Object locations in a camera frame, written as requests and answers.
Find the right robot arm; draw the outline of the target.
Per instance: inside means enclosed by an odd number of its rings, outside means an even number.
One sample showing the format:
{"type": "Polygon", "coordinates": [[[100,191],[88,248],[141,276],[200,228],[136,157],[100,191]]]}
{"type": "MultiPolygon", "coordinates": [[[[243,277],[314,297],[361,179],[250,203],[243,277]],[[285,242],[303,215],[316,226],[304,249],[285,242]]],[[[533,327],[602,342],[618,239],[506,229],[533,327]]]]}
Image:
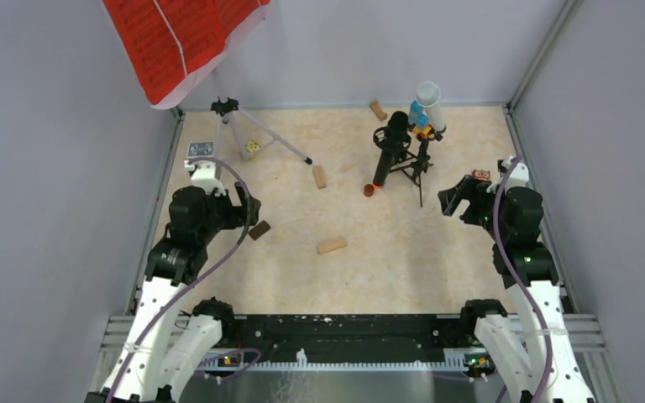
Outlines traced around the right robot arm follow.
{"type": "Polygon", "coordinates": [[[468,300],[461,310],[461,339],[485,348],[513,402],[594,402],[569,340],[553,257],[539,239],[542,196],[525,186],[498,193],[489,181],[465,175],[438,199],[445,216],[469,202],[462,222],[482,227],[495,240],[493,264],[522,330],[521,336],[511,330],[499,301],[468,300]]]}

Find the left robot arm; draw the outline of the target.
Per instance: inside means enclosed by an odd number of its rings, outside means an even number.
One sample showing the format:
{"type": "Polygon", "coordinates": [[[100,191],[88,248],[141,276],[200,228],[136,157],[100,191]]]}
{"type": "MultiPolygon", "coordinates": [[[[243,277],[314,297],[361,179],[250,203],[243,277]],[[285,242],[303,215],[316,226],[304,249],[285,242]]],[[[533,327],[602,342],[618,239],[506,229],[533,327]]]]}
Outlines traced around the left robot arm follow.
{"type": "Polygon", "coordinates": [[[207,246],[223,230],[248,230],[260,201],[235,182],[241,201],[227,191],[187,186],[169,205],[164,236],[150,250],[134,319],[109,376],[87,402],[176,402],[213,347],[234,340],[233,308],[216,298],[201,301],[178,340],[170,338],[183,304],[208,260],[207,246]]]}

